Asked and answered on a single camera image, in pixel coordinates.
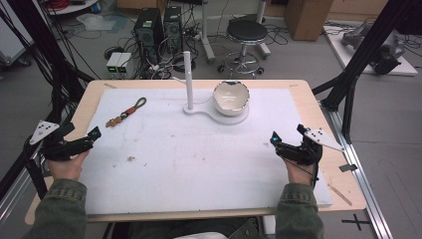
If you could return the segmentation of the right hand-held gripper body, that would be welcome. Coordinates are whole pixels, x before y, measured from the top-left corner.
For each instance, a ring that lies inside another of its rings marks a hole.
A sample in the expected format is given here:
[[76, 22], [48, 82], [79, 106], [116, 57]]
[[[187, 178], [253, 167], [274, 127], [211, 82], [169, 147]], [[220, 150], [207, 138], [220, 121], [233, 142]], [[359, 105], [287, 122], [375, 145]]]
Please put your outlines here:
[[300, 145], [283, 144], [275, 148], [276, 155], [295, 161], [299, 165], [319, 163], [322, 158], [322, 148], [326, 146], [338, 151], [344, 148], [322, 128], [311, 129], [303, 135]]

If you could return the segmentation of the thin wooden stick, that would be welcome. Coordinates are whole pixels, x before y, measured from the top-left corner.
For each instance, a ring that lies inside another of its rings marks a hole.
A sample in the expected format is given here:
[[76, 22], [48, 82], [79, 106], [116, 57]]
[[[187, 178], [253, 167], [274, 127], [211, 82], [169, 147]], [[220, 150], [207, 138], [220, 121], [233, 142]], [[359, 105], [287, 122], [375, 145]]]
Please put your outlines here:
[[335, 188], [333, 185], [328, 184], [327, 185], [335, 194], [337, 194], [346, 204], [348, 204], [349, 206], [352, 206], [352, 202], [345, 196], [343, 195], [337, 188]]

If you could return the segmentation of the white ceramic bowl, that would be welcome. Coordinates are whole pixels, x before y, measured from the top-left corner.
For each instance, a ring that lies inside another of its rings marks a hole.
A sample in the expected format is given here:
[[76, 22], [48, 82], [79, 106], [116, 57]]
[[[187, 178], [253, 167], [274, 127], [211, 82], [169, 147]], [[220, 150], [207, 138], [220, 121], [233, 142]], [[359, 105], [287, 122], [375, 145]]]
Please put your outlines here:
[[213, 91], [215, 109], [224, 116], [240, 115], [248, 106], [250, 92], [239, 81], [223, 81]]

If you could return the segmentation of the white foam mat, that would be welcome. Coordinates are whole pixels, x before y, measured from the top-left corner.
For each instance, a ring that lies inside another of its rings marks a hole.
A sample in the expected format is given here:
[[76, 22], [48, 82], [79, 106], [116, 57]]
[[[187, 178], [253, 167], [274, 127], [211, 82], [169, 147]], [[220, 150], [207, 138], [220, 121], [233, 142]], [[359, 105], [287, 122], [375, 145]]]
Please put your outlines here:
[[288, 182], [270, 143], [300, 144], [286, 89], [253, 89], [236, 125], [188, 116], [185, 90], [103, 92], [91, 121], [102, 136], [84, 162], [90, 215], [273, 208]]

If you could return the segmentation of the white stand with pole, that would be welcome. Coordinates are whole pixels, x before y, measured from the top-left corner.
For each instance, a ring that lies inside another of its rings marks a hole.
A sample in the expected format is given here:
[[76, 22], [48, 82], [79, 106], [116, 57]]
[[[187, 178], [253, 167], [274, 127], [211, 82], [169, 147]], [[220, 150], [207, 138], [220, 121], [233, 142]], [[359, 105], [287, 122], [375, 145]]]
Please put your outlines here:
[[188, 116], [206, 116], [212, 121], [222, 125], [236, 125], [247, 119], [249, 115], [249, 104], [246, 109], [238, 116], [229, 117], [220, 114], [214, 107], [213, 92], [211, 97], [202, 103], [195, 103], [193, 99], [193, 80], [191, 67], [191, 53], [183, 52], [184, 63], [184, 80], [178, 82], [185, 85], [187, 93], [187, 104], [183, 107], [183, 111]]

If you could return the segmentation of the white desk leg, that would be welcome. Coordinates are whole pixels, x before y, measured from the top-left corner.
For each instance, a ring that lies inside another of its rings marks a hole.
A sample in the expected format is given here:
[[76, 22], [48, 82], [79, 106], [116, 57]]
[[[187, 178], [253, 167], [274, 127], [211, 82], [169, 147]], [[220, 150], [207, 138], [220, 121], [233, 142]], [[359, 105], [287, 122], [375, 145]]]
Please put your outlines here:
[[200, 41], [206, 54], [207, 63], [214, 64], [216, 61], [214, 51], [208, 38], [208, 0], [201, 0], [202, 3], [202, 30], [200, 33]]
[[256, 13], [256, 22], [259, 25], [259, 37], [260, 37], [260, 39], [258, 40], [258, 48], [261, 50], [261, 53], [264, 59], [267, 59], [271, 55], [271, 51], [269, 50], [269, 48], [267, 47], [265, 43], [265, 38], [268, 35], [268, 31], [265, 29], [263, 25], [266, 5], [267, 5], [267, 0], [259, 0], [258, 10]]

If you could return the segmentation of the brown cardboard box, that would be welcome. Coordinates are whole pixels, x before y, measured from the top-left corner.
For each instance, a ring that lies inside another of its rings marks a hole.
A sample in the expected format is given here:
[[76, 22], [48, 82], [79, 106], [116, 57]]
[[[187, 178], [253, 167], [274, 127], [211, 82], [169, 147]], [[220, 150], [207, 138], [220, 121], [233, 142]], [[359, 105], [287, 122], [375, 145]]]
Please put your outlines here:
[[289, 0], [284, 20], [295, 41], [316, 41], [334, 0]]

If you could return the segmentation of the black round stool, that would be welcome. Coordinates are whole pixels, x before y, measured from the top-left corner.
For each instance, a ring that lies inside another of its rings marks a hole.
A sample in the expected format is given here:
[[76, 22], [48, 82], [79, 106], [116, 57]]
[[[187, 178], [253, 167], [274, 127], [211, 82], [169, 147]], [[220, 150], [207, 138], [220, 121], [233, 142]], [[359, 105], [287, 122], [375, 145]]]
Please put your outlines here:
[[225, 70], [230, 71], [230, 76], [234, 74], [251, 75], [253, 79], [256, 75], [262, 75], [265, 70], [260, 66], [259, 59], [248, 52], [249, 46], [258, 46], [259, 25], [257, 22], [239, 20], [230, 22], [227, 27], [227, 37], [241, 45], [239, 52], [228, 54], [222, 64], [217, 67], [218, 73]]

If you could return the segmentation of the clear plastic sheet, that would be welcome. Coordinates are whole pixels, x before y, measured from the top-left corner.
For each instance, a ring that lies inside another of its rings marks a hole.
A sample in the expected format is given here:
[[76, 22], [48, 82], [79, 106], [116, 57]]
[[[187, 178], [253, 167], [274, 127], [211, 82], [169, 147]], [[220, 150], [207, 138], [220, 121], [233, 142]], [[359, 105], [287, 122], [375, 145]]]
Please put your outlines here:
[[116, 32], [123, 29], [127, 23], [127, 18], [118, 14], [108, 14], [103, 16], [87, 13], [78, 16], [76, 20], [82, 23], [87, 31]]

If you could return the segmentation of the black computer tower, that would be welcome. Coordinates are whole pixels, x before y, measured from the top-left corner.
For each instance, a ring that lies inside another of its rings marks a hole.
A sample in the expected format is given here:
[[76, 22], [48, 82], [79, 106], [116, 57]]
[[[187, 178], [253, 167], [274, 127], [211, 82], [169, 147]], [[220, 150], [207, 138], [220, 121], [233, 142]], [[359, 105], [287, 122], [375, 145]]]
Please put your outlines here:
[[164, 12], [164, 31], [168, 53], [177, 53], [182, 50], [181, 8], [167, 6]]
[[135, 37], [143, 47], [155, 47], [164, 40], [161, 12], [158, 8], [143, 8], [133, 27]]

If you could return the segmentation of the white floor platform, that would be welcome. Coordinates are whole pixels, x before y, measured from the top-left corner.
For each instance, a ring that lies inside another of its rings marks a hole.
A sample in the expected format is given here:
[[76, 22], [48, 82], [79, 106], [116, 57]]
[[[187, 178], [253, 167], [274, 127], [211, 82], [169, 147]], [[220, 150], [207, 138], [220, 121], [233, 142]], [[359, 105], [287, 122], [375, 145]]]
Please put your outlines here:
[[[325, 35], [328, 38], [328, 41], [331, 44], [340, 64], [343, 68], [351, 60], [355, 50], [351, 46], [345, 46], [341, 44], [341, 39], [343, 32], [340, 27], [334, 26], [324, 26]], [[399, 65], [396, 66], [391, 72], [388, 73], [389, 76], [409, 76], [413, 77], [418, 74], [414, 67], [412, 67], [403, 57], [398, 58]]]

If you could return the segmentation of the round white table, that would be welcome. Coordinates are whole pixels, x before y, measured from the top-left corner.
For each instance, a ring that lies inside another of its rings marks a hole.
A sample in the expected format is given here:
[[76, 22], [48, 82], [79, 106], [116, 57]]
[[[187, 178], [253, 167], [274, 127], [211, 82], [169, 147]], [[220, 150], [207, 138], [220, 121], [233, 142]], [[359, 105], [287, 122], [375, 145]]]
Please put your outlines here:
[[52, 15], [64, 15], [88, 9], [99, 13], [102, 9], [100, 0], [46, 0], [44, 7]]

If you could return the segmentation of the person's legs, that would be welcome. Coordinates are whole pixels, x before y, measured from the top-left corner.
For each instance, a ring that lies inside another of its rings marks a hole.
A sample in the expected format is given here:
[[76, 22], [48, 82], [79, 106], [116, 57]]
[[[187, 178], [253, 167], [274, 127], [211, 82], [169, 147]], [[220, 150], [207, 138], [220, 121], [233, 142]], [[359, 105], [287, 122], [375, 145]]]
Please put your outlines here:
[[248, 217], [144, 221], [129, 224], [128, 239], [263, 239], [257, 220]]

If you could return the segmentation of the aluminium rail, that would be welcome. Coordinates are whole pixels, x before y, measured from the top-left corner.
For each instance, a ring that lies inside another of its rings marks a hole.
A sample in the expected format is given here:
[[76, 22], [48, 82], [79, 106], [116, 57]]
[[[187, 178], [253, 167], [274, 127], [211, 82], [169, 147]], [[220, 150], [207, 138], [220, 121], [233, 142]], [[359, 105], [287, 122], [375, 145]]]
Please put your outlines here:
[[351, 171], [354, 178], [357, 180], [357, 185], [359, 186], [365, 201], [366, 207], [365, 211], [368, 215], [370, 220], [370, 225], [372, 226], [374, 233], [377, 239], [393, 239], [387, 221], [384, 218], [384, 215], [381, 211], [381, 208], [378, 205], [376, 197], [371, 189], [370, 183], [367, 180], [365, 175], [364, 169], [360, 163], [358, 155], [351, 143], [346, 141], [346, 137], [341, 132], [342, 127], [342, 119], [338, 112], [331, 112], [324, 108], [323, 106], [319, 106], [321, 108], [322, 113], [324, 114], [331, 131], [334, 133], [335, 138], [337, 141], [343, 146], [344, 148], [344, 157], [348, 164], [355, 165], [356, 169]]

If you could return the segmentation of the black metal frame stand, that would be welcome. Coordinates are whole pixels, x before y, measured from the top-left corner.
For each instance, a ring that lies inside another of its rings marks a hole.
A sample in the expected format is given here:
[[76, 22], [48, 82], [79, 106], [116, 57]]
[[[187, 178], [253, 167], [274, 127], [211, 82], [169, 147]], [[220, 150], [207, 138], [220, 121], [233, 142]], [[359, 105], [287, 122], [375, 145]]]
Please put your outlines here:
[[337, 112], [339, 104], [345, 100], [341, 134], [347, 143], [351, 143], [350, 125], [357, 80], [399, 23], [409, 19], [413, 9], [422, 14], [422, 9], [416, 8], [418, 3], [422, 4], [422, 0], [388, 0], [345, 69], [337, 77], [312, 89], [314, 95], [331, 89], [321, 101], [330, 112]]
[[[67, 113], [68, 116], [74, 114], [86, 86], [94, 78], [79, 70], [76, 64], [66, 58], [49, 24], [46, 23], [43, 14], [40, 13], [33, 0], [6, 0], [6, 2], [30, 37], [25, 38], [17, 29], [1, 3], [0, 19], [34, 58], [42, 75], [52, 87], [53, 109], [48, 114], [47, 121], [66, 125], [70, 122], [70, 118], [64, 118], [62, 113]], [[35, 151], [41, 148], [41, 145], [40, 142], [35, 145], [26, 142], [23, 145], [22, 152], [0, 180], [0, 199], [7, 195], [22, 170], [29, 172], [38, 195], [40, 197], [46, 195], [47, 185], [44, 182], [42, 169], [31, 158]]]

